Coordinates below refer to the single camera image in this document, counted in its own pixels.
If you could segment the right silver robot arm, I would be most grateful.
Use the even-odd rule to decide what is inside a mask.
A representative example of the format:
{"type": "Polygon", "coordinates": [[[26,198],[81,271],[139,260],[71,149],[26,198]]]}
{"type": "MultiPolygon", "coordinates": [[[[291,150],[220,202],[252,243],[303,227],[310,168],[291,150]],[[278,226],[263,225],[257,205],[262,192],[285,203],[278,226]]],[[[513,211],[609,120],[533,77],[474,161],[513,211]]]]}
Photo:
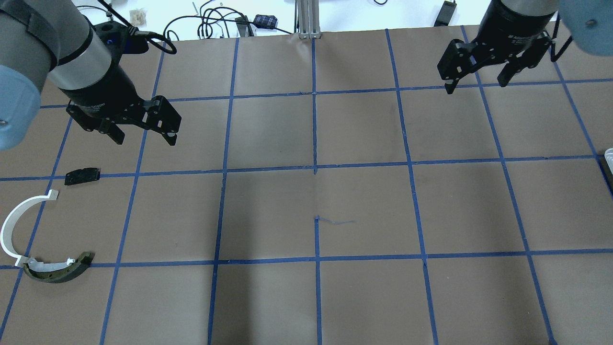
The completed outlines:
{"type": "Polygon", "coordinates": [[[447,94],[484,66],[502,65],[497,76],[506,87],[525,68],[535,68],[546,53],[558,61],[571,43],[594,56],[612,55],[610,0],[491,0],[477,36],[453,39],[437,70],[447,94]]]}

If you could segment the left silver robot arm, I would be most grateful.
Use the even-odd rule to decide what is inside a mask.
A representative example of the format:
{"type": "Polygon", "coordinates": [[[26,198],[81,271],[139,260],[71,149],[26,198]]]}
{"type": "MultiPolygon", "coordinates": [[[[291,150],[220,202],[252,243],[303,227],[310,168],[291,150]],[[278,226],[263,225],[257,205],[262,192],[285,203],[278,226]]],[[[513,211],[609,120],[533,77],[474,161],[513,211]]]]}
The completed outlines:
{"type": "Polygon", "coordinates": [[[69,0],[3,0],[0,6],[2,150],[24,140],[46,81],[68,97],[66,111],[85,131],[121,145],[120,126],[132,125],[176,144],[180,114],[164,96],[141,98],[120,66],[123,55],[149,46],[177,53],[166,37],[141,31],[114,10],[115,21],[93,25],[69,0]]]}

